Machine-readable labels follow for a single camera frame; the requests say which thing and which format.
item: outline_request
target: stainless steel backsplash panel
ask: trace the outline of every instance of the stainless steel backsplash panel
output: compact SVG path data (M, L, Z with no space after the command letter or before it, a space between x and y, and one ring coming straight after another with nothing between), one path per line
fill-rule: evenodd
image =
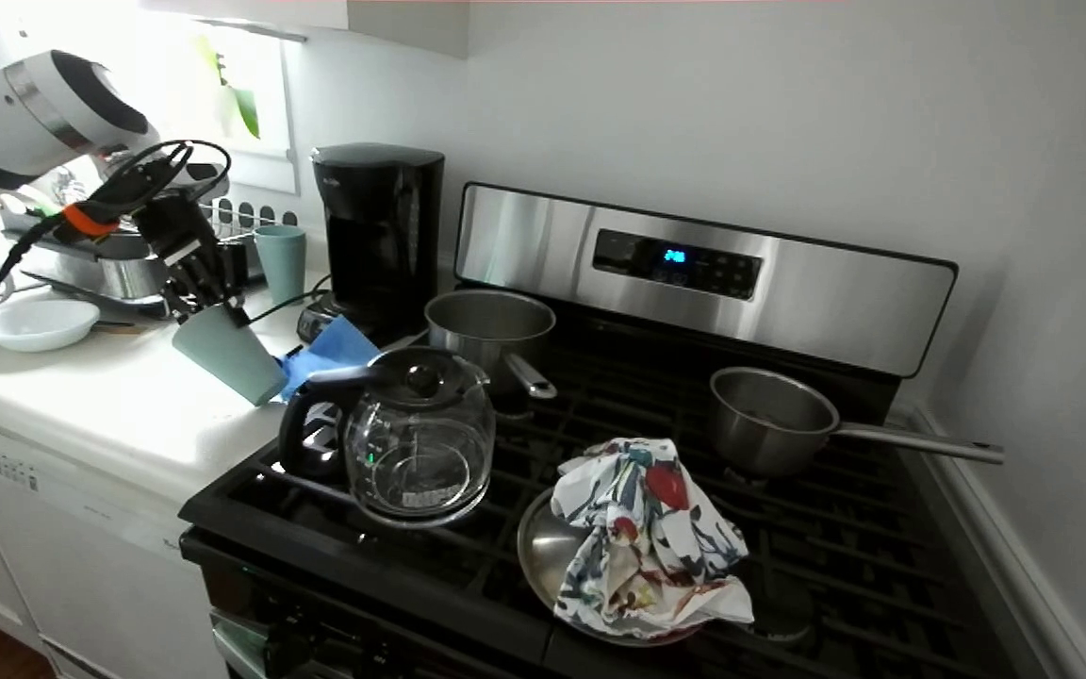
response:
M606 269L619 255L619 241L625 250L657 250L670 264L648 270ZM670 276L725 260L731 270L743 270L743 281L731 291L730 281L709 291L704 281L691 288ZM950 301L960 269L950 260L751 227L467 186L456 276L913 376Z

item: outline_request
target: saucepan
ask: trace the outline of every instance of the saucepan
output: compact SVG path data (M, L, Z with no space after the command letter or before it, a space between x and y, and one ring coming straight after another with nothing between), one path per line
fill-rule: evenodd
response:
M491 373L493 397L526 388L555 398L557 388L537 369L555 308L513 291L449 291L428 301L432 345L444 345Z
M819 449L831 446L831 436L864 436L937 457L1002 462L1002 451L983 441L950 441L867 421L843 421L843 411L819 388L760 366L718 369L709 376L709 392L709 446L730 462L760 479L799 476L819 457Z

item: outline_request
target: blue object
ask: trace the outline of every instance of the blue object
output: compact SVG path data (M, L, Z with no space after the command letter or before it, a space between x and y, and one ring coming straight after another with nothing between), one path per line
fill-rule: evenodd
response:
M280 397L290 398L303 379L324 369L361 369L374 354L379 345L346 318L331 318L312 344L285 359Z

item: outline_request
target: oven control panel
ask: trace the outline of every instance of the oven control panel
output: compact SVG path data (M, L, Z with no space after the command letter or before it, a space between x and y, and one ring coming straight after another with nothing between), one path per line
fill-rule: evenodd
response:
M753 296L762 255L718 251L621 229L599 229L594 269L725 296Z

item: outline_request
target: patterned cloth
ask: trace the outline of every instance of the patterned cloth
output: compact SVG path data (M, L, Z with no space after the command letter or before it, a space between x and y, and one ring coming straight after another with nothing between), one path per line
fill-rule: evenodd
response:
M730 569L746 559L667 436L611 436L565 461L551 511L590 530L555 613L606 642L660 642L709 620L753 623Z

